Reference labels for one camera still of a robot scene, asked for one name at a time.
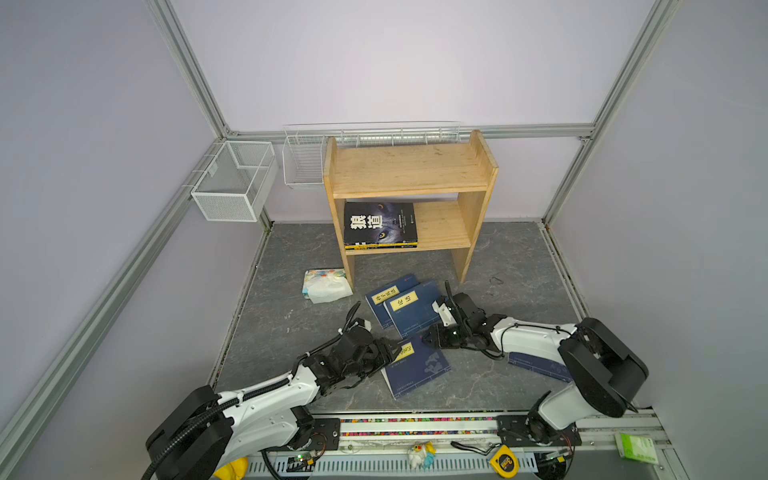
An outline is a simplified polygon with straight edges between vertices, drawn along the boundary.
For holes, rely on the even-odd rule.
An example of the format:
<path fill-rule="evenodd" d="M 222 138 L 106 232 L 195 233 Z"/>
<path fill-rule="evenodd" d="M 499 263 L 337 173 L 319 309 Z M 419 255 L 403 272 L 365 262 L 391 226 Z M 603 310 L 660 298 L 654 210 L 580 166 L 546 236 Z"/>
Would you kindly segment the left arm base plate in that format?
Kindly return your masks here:
<path fill-rule="evenodd" d="M 340 430 L 339 418 L 312 418 L 299 424 L 297 433 L 286 447 L 294 451 L 335 451 L 339 448 Z"/>

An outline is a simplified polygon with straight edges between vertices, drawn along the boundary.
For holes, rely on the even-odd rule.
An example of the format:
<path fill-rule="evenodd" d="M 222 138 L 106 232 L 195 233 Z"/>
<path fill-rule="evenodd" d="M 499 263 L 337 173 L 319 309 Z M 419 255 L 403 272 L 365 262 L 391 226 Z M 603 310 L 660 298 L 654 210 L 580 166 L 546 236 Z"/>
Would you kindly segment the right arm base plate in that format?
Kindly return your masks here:
<path fill-rule="evenodd" d="M 506 414 L 496 417 L 497 435 L 507 447 L 577 447 L 582 439 L 576 424 L 564 430 L 555 430 L 540 419 L 524 414 Z"/>

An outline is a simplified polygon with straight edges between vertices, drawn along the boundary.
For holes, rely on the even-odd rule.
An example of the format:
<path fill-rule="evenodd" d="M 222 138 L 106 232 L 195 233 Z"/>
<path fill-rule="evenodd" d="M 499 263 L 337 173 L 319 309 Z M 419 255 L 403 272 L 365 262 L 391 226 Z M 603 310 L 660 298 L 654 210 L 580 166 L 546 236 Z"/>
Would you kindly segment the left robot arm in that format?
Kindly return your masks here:
<path fill-rule="evenodd" d="M 393 363 L 397 341 L 377 337 L 357 305 L 330 340 L 299 355 L 291 369 L 244 389 L 217 393 L 204 385 L 149 435 L 145 479 L 208 479 L 225 465 L 279 447 L 310 443 L 308 405 L 352 389 Z"/>

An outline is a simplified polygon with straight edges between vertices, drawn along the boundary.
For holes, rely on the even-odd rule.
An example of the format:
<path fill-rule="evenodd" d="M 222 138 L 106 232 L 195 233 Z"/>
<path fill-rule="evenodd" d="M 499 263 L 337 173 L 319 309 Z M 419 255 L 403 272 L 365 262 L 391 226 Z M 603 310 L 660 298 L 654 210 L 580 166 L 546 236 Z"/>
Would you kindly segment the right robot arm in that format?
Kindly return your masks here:
<path fill-rule="evenodd" d="M 620 418 L 637 410 L 633 400 L 649 369 L 596 318 L 546 324 L 488 316 L 464 293 L 441 296 L 432 309 L 439 321 L 423 337 L 432 348 L 477 351 L 492 360 L 524 354 L 567 370 L 570 382 L 556 393 L 542 395 L 526 415 L 524 436 L 536 445 L 551 444 L 584 418 L 597 414 Z"/>

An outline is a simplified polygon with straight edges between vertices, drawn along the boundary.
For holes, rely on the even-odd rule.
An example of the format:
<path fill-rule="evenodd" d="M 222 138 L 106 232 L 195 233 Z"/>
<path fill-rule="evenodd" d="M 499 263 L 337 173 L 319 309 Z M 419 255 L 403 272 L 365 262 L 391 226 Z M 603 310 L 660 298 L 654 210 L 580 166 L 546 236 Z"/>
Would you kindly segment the black book gold title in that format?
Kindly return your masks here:
<path fill-rule="evenodd" d="M 355 252 L 355 251 L 387 251 L 387 250 L 397 250 L 397 249 L 415 249 L 418 247 L 418 242 L 400 242 L 400 243 L 384 243 L 384 244 L 378 244 L 378 243 L 355 243 L 355 244 L 345 244 L 344 245 L 344 251 L 346 252 Z"/>

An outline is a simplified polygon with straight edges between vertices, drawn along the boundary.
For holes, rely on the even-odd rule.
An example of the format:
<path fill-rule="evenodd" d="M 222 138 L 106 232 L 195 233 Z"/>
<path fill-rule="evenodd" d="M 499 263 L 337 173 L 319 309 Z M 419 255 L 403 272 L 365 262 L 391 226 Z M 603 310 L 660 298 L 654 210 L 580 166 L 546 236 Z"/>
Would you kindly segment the dark wolf cover book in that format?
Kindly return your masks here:
<path fill-rule="evenodd" d="M 418 242 L 412 202 L 347 202 L 343 218 L 344 245 Z"/>

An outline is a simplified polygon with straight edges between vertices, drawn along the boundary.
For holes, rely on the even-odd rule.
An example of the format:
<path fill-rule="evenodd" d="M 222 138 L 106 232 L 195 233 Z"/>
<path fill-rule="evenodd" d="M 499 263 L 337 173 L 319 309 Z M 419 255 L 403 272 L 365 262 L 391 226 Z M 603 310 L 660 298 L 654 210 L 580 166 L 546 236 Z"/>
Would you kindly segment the blue folder front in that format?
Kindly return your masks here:
<path fill-rule="evenodd" d="M 382 371 L 394 399 L 400 399 L 451 371 L 443 352 L 425 344 L 418 335 L 400 340 L 397 345 L 400 353 Z"/>

